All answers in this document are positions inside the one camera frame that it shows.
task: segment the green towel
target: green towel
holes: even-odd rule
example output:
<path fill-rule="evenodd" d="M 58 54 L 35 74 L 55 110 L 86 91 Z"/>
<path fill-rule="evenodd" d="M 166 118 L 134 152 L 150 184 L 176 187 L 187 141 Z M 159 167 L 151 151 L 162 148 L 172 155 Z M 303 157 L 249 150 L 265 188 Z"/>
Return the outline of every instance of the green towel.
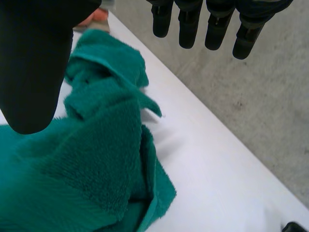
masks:
<path fill-rule="evenodd" d="M 0 231 L 145 231 L 176 192 L 140 119 L 142 108 L 161 116 L 139 91 L 148 85 L 143 58 L 89 30 L 66 80 L 68 117 L 32 135 L 0 126 Z"/>

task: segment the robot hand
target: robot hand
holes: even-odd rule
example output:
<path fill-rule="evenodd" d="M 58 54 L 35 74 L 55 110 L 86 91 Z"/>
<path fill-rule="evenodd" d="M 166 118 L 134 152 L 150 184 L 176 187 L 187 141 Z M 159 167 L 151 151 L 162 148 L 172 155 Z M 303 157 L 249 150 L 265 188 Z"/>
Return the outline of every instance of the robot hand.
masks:
<path fill-rule="evenodd" d="M 180 9 L 179 44 L 183 48 L 194 45 L 203 0 L 147 0 L 152 4 L 153 32 L 160 38 L 168 34 L 173 3 Z M 233 56 L 245 59 L 250 54 L 264 24 L 275 13 L 287 8 L 293 0 L 206 0 L 210 12 L 205 46 L 217 50 L 221 46 L 235 9 L 240 12 L 241 26 L 237 32 Z"/>

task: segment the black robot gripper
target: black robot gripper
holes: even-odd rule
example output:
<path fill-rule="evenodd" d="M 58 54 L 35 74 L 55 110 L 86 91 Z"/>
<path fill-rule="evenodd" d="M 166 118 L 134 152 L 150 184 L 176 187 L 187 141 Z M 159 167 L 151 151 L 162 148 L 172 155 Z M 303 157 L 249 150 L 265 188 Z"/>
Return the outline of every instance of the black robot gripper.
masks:
<path fill-rule="evenodd" d="M 190 49 L 193 47 L 197 35 L 199 16 L 203 0 L 147 0 L 152 4 L 153 32 L 160 38 L 165 37 L 169 31 L 173 3 L 179 7 L 179 45 Z M 230 23 L 235 5 L 233 0 L 206 0 L 210 12 L 205 46 L 209 50 L 220 48 L 228 25 Z M 246 18 L 240 14 L 241 26 L 237 32 L 233 48 L 233 56 L 245 59 L 251 52 L 264 24 L 263 18 Z"/>

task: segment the towel fold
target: towel fold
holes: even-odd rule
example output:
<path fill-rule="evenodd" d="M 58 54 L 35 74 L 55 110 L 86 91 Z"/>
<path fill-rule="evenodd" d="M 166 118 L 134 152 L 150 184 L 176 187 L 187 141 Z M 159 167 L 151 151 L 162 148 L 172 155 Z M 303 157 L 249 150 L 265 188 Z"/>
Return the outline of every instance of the towel fold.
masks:
<path fill-rule="evenodd" d="M 139 90 L 148 85 L 144 60 L 89 30 L 66 80 L 68 117 L 32 135 L 0 126 L 0 231 L 145 231 L 176 192 L 140 119 L 142 108 L 161 116 Z"/>

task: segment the gray floor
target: gray floor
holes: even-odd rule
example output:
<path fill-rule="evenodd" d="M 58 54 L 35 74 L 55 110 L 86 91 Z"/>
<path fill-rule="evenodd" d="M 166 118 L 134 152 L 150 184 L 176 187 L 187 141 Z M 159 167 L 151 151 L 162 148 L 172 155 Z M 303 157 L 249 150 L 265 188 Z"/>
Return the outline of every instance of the gray floor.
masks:
<path fill-rule="evenodd" d="M 178 45 L 177 7 L 164 39 L 152 33 L 150 8 L 118 0 L 113 12 L 309 207 L 309 1 L 295 0 L 269 21 L 244 61 L 232 57 L 237 14 L 213 52 L 204 47 L 205 6 L 190 50 Z"/>

